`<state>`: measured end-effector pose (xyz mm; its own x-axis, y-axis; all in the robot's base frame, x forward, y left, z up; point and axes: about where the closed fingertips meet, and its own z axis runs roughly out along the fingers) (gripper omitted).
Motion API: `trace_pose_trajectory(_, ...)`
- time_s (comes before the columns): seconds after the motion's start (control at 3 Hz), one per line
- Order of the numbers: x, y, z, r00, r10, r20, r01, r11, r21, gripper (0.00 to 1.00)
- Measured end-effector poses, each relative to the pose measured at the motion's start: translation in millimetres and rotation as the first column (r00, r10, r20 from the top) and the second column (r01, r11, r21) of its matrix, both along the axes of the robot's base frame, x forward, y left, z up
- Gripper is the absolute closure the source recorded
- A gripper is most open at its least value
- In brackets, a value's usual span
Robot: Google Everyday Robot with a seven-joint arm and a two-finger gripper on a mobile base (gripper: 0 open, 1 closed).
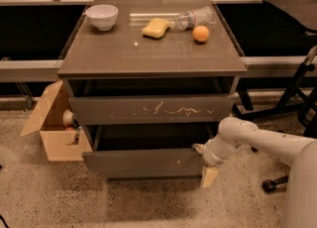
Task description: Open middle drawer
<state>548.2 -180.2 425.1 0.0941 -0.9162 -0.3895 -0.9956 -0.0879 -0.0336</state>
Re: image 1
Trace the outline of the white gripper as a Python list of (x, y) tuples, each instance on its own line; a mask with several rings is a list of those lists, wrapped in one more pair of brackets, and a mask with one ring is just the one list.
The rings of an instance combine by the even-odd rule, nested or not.
[(204, 145), (193, 144), (192, 148), (195, 149), (198, 154), (202, 154), (202, 158), (208, 166), (213, 166), (204, 167), (202, 170), (201, 187), (207, 188), (213, 183), (219, 173), (215, 167), (219, 167), (225, 162), (227, 155), (225, 142), (215, 137), (208, 140)]

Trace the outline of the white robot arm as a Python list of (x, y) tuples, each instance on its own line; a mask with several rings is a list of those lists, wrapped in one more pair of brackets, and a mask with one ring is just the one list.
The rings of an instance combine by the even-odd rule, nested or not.
[(290, 166), (282, 228), (317, 228), (317, 140), (262, 130), (236, 117), (223, 119), (217, 135), (192, 147), (202, 156), (203, 187), (214, 180), (217, 167), (245, 146), (252, 146)]

